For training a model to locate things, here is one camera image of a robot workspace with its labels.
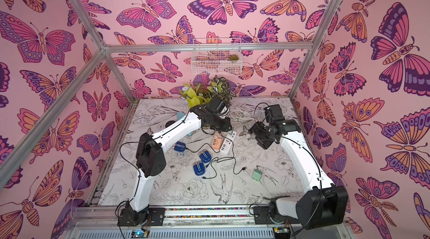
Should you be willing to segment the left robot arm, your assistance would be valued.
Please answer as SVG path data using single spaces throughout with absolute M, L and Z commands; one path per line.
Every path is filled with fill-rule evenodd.
M 150 194 L 158 176 L 166 168 L 165 153 L 180 139 L 202 127 L 229 132 L 232 124 L 226 113 L 227 101 L 215 96 L 206 104 L 198 104 L 165 129 L 140 136 L 133 167 L 138 171 L 132 197 L 125 201 L 118 216 L 118 227 L 132 227 L 149 222 Z

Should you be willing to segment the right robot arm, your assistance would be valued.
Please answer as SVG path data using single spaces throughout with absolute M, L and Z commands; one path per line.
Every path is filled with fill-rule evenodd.
M 263 121 L 257 121 L 249 133 L 263 149 L 273 143 L 279 145 L 290 157 L 302 184 L 299 200 L 286 196 L 270 199 L 269 215 L 273 221 L 293 218 L 304 230 L 343 222 L 349 199 L 346 188 L 336 186 L 322 170 L 298 123 L 286 119 L 280 105 L 265 107 Z

